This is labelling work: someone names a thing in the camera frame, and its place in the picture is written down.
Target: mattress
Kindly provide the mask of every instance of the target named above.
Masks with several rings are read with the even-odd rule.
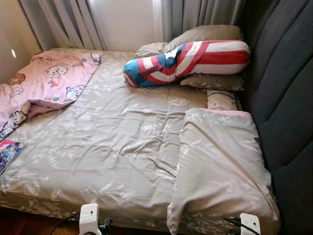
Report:
[[[27,147],[0,177],[0,205],[61,218],[98,203],[114,225],[168,231],[185,111],[206,108],[206,93],[132,87],[123,66],[135,53],[101,54],[76,102],[8,137]]]

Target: gray upholstered headboard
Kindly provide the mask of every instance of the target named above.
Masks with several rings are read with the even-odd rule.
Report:
[[[272,173],[280,234],[313,234],[313,0],[247,0],[251,47],[242,102]]]

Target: gray curtain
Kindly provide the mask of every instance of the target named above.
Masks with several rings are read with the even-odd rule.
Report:
[[[198,25],[238,21],[246,0],[161,0],[166,42]]]
[[[20,0],[43,50],[74,47],[104,50],[88,0]]]

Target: comic book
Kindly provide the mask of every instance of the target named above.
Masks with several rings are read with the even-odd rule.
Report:
[[[16,141],[3,140],[0,142],[0,175],[14,161],[25,146],[25,143]]]

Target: wooden floor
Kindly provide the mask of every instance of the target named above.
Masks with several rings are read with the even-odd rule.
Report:
[[[0,207],[1,235],[49,235],[59,219],[27,214],[24,212]],[[53,235],[78,235],[78,222],[63,223]],[[169,235],[137,229],[111,227],[110,235]]]

